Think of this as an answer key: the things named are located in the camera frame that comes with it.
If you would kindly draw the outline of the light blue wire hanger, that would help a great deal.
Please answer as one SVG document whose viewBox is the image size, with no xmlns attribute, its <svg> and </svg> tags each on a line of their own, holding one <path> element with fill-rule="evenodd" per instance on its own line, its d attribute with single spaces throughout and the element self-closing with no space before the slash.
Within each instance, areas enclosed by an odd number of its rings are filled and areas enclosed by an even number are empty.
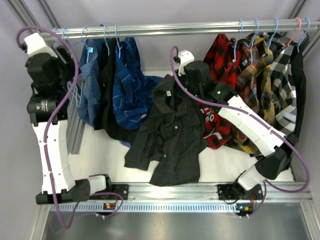
<svg viewBox="0 0 320 240">
<path fill-rule="evenodd" d="M 81 35 L 80 35 L 80 40 L 77 40 L 73 45 L 72 45 L 72 49 L 74 50 L 76 45 L 78 44 L 82 44 L 82 46 L 85 46 L 85 48 L 87 48 L 87 45 L 85 43 L 85 41 L 83 40 L 83 34 L 84 34 L 84 31 L 87 29 L 87 25 L 84 26 L 82 28 L 82 31 L 81 31 Z M 75 105 L 76 107 L 80 107 L 81 104 L 82 104 L 82 94 L 83 94 L 83 86 L 84 86 L 84 83 L 83 81 L 81 82 L 81 86 L 80 88 L 78 88 L 78 84 L 75 85 L 74 89 L 73 89 L 73 93 L 72 93 L 72 97 L 71 97 L 71 103 L 73 102 L 73 100 L 75 100 Z"/>
</svg>

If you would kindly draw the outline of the dark grey pinstripe shirt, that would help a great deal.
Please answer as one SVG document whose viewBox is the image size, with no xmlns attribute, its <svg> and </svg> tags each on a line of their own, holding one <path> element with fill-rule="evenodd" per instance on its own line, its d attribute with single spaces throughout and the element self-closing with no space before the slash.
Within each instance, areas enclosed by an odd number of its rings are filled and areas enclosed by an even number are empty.
<svg viewBox="0 0 320 240">
<path fill-rule="evenodd" d="M 159 82 L 151 96 L 153 106 L 124 157 L 124 166 L 146 171 L 157 161 L 149 182 L 159 187 L 197 183 L 199 154 L 207 147 L 203 114 L 171 75 Z"/>
</svg>

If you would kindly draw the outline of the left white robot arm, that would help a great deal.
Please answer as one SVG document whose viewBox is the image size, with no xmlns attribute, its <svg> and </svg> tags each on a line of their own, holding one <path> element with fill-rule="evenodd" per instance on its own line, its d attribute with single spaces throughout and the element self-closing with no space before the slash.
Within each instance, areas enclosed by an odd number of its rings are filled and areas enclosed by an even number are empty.
<svg viewBox="0 0 320 240">
<path fill-rule="evenodd" d="M 75 64 L 68 53 L 59 47 L 28 47 L 25 66 L 32 79 L 32 95 L 27 104 L 30 122 L 36 134 L 42 164 L 42 188 L 36 195 L 38 205 L 54 202 L 85 202 L 97 192 L 107 190 L 107 174 L 76 180 L 73 177 L 67 149 L 68 101 L 50 122 L 50 116 L 67 93 L 67 83 L 75 74 Z"/>
</svg>

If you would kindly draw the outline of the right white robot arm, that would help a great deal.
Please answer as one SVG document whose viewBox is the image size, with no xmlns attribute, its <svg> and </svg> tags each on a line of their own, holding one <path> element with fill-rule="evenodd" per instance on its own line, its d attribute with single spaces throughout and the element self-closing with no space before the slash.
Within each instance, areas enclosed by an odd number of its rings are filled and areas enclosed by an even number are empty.
<svg viewBox="0 0 320 240">
<path fill-rule="evenodd" d="M 286 135 L 266 123 L 225 83 L 216 83 L 208 99 L 199 98 L 189 92 L 181 79 L 195 76 L 202 84 L 209 76 L 207 71 L 201 69 L 204 65 L 203 62 L 193 59 L 181 62 L 179 57 L 174 57 L 170 60 L 172 76 L 181 90 L 239 128 L 259 149 L 262 157 L 243 171 L 232 184 L 235 193 L 245 194 L 257 184 L 278 177 L 289 162 L 287 149 L 295 152 L 298 138 L 293 133 Z"/>
</svg>

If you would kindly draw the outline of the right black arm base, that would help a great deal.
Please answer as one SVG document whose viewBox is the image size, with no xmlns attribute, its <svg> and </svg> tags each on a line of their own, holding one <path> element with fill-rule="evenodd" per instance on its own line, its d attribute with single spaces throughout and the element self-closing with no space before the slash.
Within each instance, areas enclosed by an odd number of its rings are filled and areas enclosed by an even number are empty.
<svg viewBox="0 0 320 240">
<path fill-rule="evenodd" d="M 260 184 L 255 185 L 251 190 L 244 190 L 233 183 L 222 183 L 217 185 L 217 193 L 219 200 L 228 203 L 263 199 L 263 191 Z"/>
</svg>

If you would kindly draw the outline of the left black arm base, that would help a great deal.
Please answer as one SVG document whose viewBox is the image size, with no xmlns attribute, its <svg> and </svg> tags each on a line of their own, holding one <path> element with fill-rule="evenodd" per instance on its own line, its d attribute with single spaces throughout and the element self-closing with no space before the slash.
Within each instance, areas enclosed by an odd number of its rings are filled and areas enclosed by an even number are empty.
<svg viewBox="0 0 320 240">
<path fill-rule="evenodd" d="M 110 192 L 119 194 L 124 200 L 128 199 L 128 184 L 112 183 L 108 174 L 96 175 L 96 177 L 101 176 L 105 179 L 105 188 L 91 195 L 89 198 L 90 200 L 120 200 L 117 195 L 111 195 Z"/>
</svg>

